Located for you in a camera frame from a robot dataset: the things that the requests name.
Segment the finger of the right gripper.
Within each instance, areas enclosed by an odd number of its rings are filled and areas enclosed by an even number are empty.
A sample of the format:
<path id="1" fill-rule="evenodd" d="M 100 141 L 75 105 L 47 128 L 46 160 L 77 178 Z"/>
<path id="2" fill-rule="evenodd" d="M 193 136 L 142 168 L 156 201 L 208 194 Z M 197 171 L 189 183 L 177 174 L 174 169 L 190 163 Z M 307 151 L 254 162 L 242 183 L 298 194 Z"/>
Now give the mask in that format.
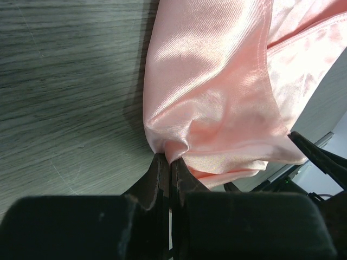
<path id="1" fill-rule="evenodd" d="M 323 173 L 329 175 L 342 189 L 346 190 L 346 159 L 319 148 L 298 132 L 288 135 L 299 150 Z"/>

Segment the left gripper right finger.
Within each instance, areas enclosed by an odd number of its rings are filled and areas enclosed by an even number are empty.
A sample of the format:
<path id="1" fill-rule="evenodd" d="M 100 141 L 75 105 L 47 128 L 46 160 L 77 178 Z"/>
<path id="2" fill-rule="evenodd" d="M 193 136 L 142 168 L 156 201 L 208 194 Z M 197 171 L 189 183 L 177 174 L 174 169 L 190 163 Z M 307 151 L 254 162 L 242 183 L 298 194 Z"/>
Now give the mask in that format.
<path id="1" fill-rule="evenodd" d="M 337 259 L 313 201 L 298 193 L 212 192 L 171 164 L 174 259 Z"/>

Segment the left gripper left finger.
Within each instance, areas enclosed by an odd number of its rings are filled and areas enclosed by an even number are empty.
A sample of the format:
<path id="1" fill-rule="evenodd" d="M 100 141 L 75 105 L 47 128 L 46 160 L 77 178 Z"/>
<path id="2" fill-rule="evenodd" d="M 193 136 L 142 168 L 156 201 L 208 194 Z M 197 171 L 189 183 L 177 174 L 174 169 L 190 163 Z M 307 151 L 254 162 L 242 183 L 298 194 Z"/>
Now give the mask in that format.
<path id="1" fill-rule="evenodd" d="M 120 195 L 18 199 L 1 222 L 1 259 L 169 259 L 169 172 L 156 154 Z"/>

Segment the pink satin napkin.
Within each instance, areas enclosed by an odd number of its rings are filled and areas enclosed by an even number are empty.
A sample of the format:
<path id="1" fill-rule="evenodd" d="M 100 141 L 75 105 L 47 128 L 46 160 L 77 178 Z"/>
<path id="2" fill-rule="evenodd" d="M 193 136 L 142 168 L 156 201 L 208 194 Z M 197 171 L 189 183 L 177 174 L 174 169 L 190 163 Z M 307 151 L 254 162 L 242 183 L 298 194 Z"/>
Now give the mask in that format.
<path id="1" fill-rule="evenodd" d="M 301 164 L 288 138 L 346 48 L 346 1 L 160 1 L 146 58 L 151 149 L 206 187 Z"/>

